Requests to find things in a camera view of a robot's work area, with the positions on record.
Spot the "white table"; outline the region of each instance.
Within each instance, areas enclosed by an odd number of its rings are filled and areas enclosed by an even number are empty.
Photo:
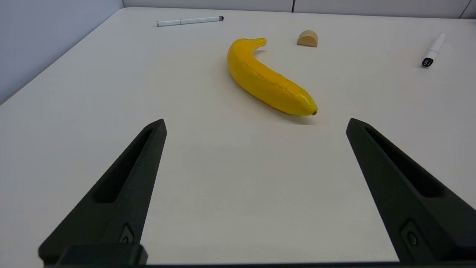
[[[296,45],[307,29],[317,48]],[[255,37],[316,116],[273,110],[232,80],[228,47]],[[469,20],[122,9],[0,106],[0,266],[39,267],[40,243],[160,118],[148,263],[397,260],[347,123],[372,124],[476,207],[475,44]]]

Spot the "white marker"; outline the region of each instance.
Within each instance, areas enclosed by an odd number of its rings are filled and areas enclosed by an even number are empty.
[[[428,50],[428,53],[421,62],[421,65],[423,65],[423,67],[430,67],[433,64],[436,59],[436,56],[438,56],[438,50],[440,49],[441,44],[443,44],[445,37],[446,34],[442,32],[440,36],[438,36],[436,41],[431,45],[430,50]]]
[[[162,26],[171,26],[171,25],[181,25],[181,24],[191,24],[191,23],[201,23],[201,22],[212,22],[212,21],[222,21],[223,16],[210,17],[210,18],[201,18],[201,19],[188,19],[188,20],[176,20],[176,21],[158,21],[157,27]]]

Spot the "banana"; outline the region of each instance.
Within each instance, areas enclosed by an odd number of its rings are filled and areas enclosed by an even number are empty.
[[[303,88],[253,56],[264,45],[265,38],[234,41],[227,55],[231,76],[243,89],[271,107],[288,114],[315,115],[316,103]]]

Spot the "pen cap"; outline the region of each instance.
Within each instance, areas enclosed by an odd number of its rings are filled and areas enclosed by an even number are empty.
[[[423,67],[430,67],[433,64],[433,62],[435,61],[436,56],[438,56],[438,52],[433,51],[433,50],[428,51],[425,58],[421,62],[421,65]]]
[[[177,21],[157,21],[157,27],[170,26],[170,25],[180,25],[180,20]]]

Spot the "white wall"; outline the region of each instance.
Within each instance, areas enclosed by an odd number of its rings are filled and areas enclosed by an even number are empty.
[[[293,0],[124,0],[124,6],[291,12]]]
[[[476,0],[471,0],[461,16],[462,19],[476,19]]]
[[[294,12],[457,19],[470,0],[296,0]]]
[[[0,104],[122,7],[122,0],[0,0]]]

